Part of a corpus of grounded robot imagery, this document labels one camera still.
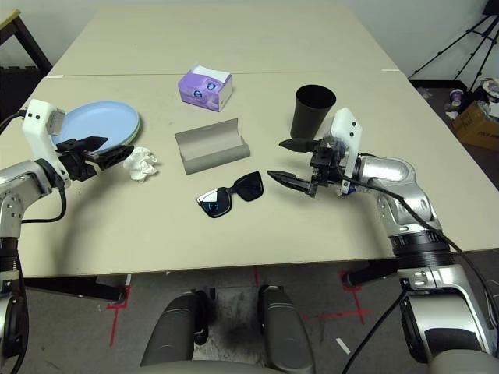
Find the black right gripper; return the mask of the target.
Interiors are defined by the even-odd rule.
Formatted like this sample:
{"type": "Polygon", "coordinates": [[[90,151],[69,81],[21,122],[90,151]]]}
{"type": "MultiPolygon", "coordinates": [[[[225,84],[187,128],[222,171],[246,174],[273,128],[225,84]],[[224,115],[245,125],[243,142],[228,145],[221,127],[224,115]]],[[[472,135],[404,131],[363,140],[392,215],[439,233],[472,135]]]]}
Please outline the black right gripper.
{"type": "Polygon", "coordinates": [[[310,181],[307,181],[286,171],[267,171],[277,183],[299,192],[310,192],[310,196],[316,195],[319,186],[336,185],[340,191],[344,175],[340,162],[346,151],[342,141],[334,141],[331,146],[325,140],[286,139],[279,146],[292,152],[312,153],[310,166],[313,174],[310,181]]]}

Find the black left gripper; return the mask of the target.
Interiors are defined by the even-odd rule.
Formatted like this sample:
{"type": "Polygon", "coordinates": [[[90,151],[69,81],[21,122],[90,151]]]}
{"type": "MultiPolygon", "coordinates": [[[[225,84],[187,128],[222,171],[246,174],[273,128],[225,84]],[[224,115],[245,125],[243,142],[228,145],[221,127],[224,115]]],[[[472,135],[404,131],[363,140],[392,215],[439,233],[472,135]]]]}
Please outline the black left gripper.
{"type": "MultiPolygon", "coordinates": [[[[69,139],[57,144],[58,159],[62,162],[72,181],[86,181],[97,174],[95,167],[85,160],[87,152],[98,150],[108,141],[107,137],[88,136],[69,139]]],[[[123,162],[134,151],[134,146],[120,145],[103,153],[93,155],[93,162],[103,171],[123,162]]]]}

